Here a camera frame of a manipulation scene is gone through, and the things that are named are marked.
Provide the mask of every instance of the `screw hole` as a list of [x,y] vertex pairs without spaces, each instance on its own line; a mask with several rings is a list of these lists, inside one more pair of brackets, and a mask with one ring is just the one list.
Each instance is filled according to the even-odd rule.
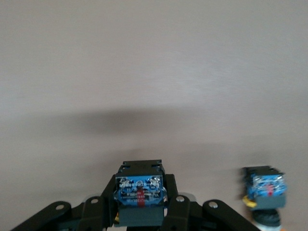
[[58,205],[57,207],[56,207],[56,210],[61,210],[61,209],[63,209],[64,208],[64,205]]
[[91,204],[96,204],[97,202],[98,202],[98,199],[97,199],[97,198],[91,200]]

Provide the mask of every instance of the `blue circuit board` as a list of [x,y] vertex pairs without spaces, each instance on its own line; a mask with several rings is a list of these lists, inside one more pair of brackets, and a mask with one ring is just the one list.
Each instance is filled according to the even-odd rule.
[[247,187],[249,199],[257,196],[279,196],[287,190],[283,175],[252,175],[251,177],[253,178],[252,185]]
[[166,190],[162,176],[117,177],[117,200],[135,207],[155,206],[163,201]]

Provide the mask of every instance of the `metal screw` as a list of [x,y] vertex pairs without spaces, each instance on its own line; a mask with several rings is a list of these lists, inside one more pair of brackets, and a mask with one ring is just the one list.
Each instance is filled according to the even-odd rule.
[[93,199],[93,200],[91,200],[91,204],[95,204],[95,203],[97,203],[98,202],[98,199]]
[[217,203],[214,202],[214,201],[209,202],[208,205],[209,205],[211,208],[218,208]]
[[185,201],[184,197],[182,196],[177,197],[177,202],[183,202],[183,201]]
[[56,210],[61,210],[61,209],[63,209],[64,208],[64,205],[58,205],[57,207],[56,207]]

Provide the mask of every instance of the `gray wall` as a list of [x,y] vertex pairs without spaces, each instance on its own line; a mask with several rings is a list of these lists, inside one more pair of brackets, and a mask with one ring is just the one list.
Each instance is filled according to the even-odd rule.
[[286,172],[307,229],[308,2],[1,1],[0,230],[163,159],[248,217],[239,168]]

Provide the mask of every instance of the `red label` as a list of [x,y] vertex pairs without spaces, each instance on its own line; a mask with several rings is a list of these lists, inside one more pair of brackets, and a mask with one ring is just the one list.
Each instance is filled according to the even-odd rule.
[[143,188],[138,188],[137,190],[137,205],[141,208],[145,207]]
[[269,184],[267,186],[267,189],[268,189],[268,196],[273,196],[273,193],[274,193],[274,186],[272,186],[271,184]]

